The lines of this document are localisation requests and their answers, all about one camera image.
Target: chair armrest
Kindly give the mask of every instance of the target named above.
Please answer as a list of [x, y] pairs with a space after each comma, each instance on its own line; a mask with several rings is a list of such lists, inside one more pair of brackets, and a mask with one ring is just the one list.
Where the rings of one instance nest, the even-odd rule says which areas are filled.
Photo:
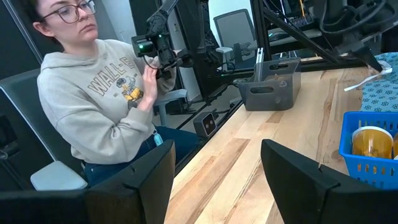
[[55, 161], [30, 177], [36, 190], [80, 190], [87, 182], [61, 161]]
[[228, 52], [233, 51], [233, 49], [231, 47], [219, 47], [216, 51], [222, 54], [227, 54]]
[[154, 106], [166, 105], [168, 102], [187, 97], [187, 90], [174, 90], [166, 93], [163, 97], [158, 98]]

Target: hoodie hood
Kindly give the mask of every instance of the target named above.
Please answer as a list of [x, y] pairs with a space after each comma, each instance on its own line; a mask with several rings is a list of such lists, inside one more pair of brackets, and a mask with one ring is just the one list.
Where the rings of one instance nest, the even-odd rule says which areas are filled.
[[89, 57], [81, 55], [72, 55], [62, 52], [54, 52], [45, 55], [41, 66], [41, 72], [48, 68], [67, 68], [76, 66], [87, 66], [96, 63], [99, 58], [106, 58], [108, 56], [107, 50], [105, 49], [105, 43], [103, 40], [95, 40], [98, 46], [98, 56]]

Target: small black camera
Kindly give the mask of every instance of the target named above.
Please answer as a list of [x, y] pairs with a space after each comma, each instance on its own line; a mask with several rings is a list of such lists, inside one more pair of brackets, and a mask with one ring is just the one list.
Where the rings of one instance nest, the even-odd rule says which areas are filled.
[[195, 127], [197, 135], [203, 138], [209, 138], [217, 129], [216, 121], [211, 112], [199, 114], [199, 116], [193, 120], [193, 126]]

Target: eyeglasses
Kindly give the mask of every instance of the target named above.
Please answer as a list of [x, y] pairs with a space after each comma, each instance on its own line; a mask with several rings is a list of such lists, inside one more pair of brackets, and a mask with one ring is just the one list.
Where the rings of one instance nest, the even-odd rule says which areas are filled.
[[60, 9], [51, 12], [50, 14], [44, 16], [41, 19], [41, 22], [44, 21], [45, 18], [47, 18], [48, 16], [58, 14], [64, 22], [66, 22], [67, 24], [72, 24], [79, 20], [80, 15], [78, 8], [85, 11], [88, 16], [91, 16], [97, 12], [94, 0], [83, 0], [79, 2], [77, 6], [75, 5], [63, 6]]

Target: woman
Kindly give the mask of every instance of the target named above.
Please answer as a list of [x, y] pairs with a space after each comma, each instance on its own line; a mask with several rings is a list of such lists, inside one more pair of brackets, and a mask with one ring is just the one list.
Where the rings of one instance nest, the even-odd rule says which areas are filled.
[[91, 186], [111, 177], [156, 147], [154, 136], [174, 139], [177, 162], [189, 153], [196, 134], [152, 124], [158, 95], [172, 78], [156, 80], [152, 66], [134, 56], [129, 44], [98, 40], [92, 0], [26, 0], [33, 26], [62, 45], [47, 54], [37, 79], [42, 107], [50, 122], [86, 162]]

